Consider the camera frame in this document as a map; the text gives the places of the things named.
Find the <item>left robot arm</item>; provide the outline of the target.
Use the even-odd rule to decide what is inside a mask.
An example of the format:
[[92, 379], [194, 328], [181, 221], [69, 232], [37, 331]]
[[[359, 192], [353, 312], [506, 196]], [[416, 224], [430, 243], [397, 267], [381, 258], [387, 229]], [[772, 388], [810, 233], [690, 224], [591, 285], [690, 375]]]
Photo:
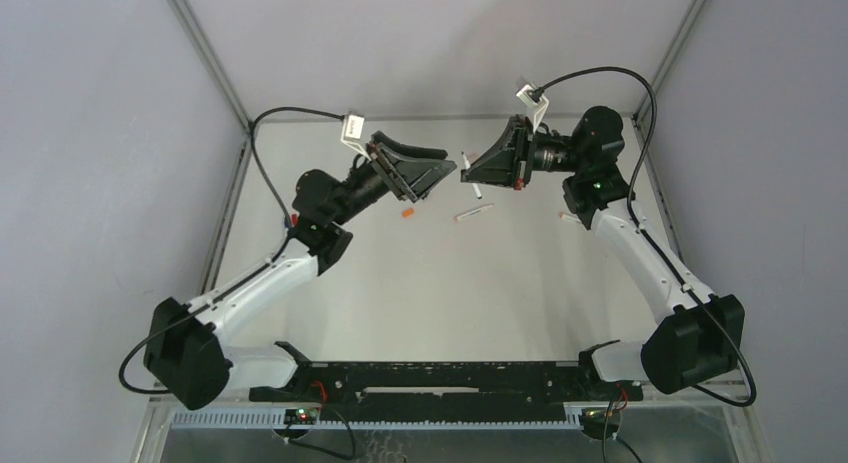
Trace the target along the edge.
[[443, 149], [404, 145], [381, 131], [365, 158], [343, 180], [305, 172], [292, 203], [297, 222], [252, 268], [185, 304], [168, 298], [155, 308], [143, 363], [185, 408], [201, 409], [227, 390], [286, 386], [309, 362], [302, 353], [284, 342], [236, 347], [234, 337], [342, 258], [353, 239], [344, 224], [387, 194], [415, 203], [457, 168]]

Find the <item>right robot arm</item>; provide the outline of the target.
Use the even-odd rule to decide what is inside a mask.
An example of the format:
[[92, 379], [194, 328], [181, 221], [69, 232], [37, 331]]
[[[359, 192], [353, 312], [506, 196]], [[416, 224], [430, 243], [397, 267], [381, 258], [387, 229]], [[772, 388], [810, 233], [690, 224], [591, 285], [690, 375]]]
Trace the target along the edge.
[[464, 183], [523, 189], [536, 172], [564, 172], [569, 212], [619, 260], [646, 300], [656, 328], [643, 342], [584, 351], [598, 379], [648, 381], [664, 394], [694, 388], [740, 367], [745, 312], [719, 296], [655, 235], [618, 167], [623, 120], [595, 106], [571, 134], [509, 118], [498, 140], [461, 171]]

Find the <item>white orange tip pen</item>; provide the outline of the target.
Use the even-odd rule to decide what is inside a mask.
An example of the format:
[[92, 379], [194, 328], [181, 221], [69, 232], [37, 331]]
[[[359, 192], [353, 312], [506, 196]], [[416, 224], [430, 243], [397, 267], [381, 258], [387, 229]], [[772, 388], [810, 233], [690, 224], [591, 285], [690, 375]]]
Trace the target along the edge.
[[494, 206], [495, 206], [495, 204], [494, 204], [494, 203], [488, 203], [488, 204], [479, 205], [479, 206], [477, 206], [477, 207], [475, 207], [475, 208], [472, 208], [472, 209], [467, 210], [467, 211], [465, 211], [465, 212], [463, 212], [463, 213], [460, 213], [459, 215], [456, 215], [456, 216], [454, 217], [454, 221], [455, 221], [456, 223], [462, 222], [462, 221], [464, 221], [464, 220], [466, 220], [466, 219], [468, 219], [468, 218], [471, 218], [471, 217], [474, 217], [474, 216], [476, 216], [476, 215], [479, 215], [479, 214], [485, 213], [486, 211], [491, 210]]

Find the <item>left controller board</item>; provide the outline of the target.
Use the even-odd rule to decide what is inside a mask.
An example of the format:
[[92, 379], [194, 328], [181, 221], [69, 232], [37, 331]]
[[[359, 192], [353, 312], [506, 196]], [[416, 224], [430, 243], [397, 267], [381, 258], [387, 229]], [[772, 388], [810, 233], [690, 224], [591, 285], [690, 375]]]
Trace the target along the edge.
[[319, 408], [289, 408], [284, 412], [282, 425], [284, 427], [314, 426], [319, 418]]

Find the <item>controller board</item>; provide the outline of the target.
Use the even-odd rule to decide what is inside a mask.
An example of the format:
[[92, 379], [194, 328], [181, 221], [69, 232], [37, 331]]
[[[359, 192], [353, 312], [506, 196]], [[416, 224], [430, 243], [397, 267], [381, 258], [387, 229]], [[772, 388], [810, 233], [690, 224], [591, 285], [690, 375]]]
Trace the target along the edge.
[[579, 423], [581, 432], [596, 441], [612, 438], [620, 428], [618, 416], [602, 408], [584, 409]]
[[284, 427], [314, 426], [319, 418], [319, 408], [289, 408], [284, 412], [282, 425]]

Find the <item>right controller board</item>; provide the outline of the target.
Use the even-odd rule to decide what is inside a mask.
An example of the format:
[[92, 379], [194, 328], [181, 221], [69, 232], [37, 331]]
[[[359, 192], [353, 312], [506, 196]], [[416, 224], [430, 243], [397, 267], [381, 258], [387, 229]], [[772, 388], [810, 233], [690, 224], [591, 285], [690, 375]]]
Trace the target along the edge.
[[618, 416], [602, 408], [584, 409], [579, 423], [581, 432], [596, 441], [612, 438], [620, 428]]

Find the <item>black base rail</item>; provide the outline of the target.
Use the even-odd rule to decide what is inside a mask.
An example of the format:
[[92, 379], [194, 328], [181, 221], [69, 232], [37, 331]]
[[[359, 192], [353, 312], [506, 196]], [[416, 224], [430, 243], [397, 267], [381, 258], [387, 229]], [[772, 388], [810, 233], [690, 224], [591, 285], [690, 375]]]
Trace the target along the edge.
[[315, 362], [280, 389], [249, 391], [255, 403], [318, 402], [356, 416], [504, 421], [552, 416], [568, 404], [640, 401], [634, 383], [604, 382], [574, 361]]

